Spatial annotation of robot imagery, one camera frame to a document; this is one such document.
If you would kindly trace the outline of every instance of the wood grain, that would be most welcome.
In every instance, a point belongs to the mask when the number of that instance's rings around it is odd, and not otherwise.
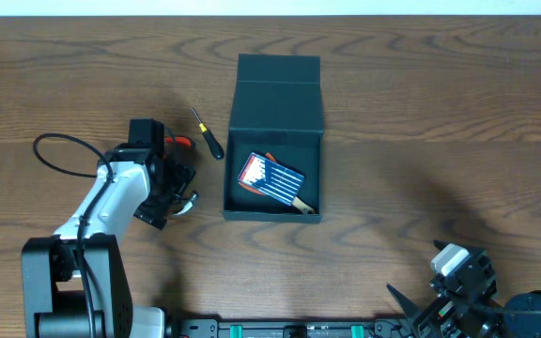
[[[222,162],[202,198],[121,246],[136,302],[226,318],[397,313],[427,305],[431,240],[488,249],[501,300],[541,289],[541,17],[0,19],[0,337],[23,336],[20,251],[91,186],[34,159],[46,131],[99,149],[151,116],[222,144],[240,53],[317,54],[326,132],[321,224],[225,223]],[[75,170],[95,158],[44,155]]]

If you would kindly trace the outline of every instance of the screwdriver handle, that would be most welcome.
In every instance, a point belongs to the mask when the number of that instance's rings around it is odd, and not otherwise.
[[[202,135],[204,136],[204,140],[206,140],[206,143],[208,144],[208,147],[210,148],[210,153],[216,160],[222,160],[224,158],[224,150],[221,147],[221,145],[216,141],[216,138],[214,138],[214,135],[212,134],[212,131],[210,131],[206,126],[204,126],[203,123],[199,124],[199,128],[202,130]]]

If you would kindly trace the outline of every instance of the screwdriver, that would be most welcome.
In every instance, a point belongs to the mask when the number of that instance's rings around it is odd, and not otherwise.
[[[212,131],[210,131],[206,126],[204,125],[204,122],[202,122],[202,119],[199,118],[199,115],[195,111],[195,109],[192,107],[192,112],[195,115],[195,118],[197,118],[197,121],[199,122],[199,129],[202,130],[202,135],[204,136],[204,140],[206,140],[206,143],[208,144],[208,147],[210,148],[210,153],[212,153],[212,156],[216,160],[222,160],[224,157],[224,150],[221,147],[221,145],[216,141],[214,138],[214,135],[212,134]]]

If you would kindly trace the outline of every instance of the open box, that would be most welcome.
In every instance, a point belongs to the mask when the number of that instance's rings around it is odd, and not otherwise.
[[[228,221],[319,223],[323,114],[317,56],[240,54],[224,170]],[[304,175],[298,196],[318,214],[248,192],[238,176],[250,153],[270,153]]]

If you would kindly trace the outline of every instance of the white background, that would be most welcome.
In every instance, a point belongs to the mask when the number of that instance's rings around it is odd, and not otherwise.
[[[0,16],[541,14],[541,0],[0,0]]]

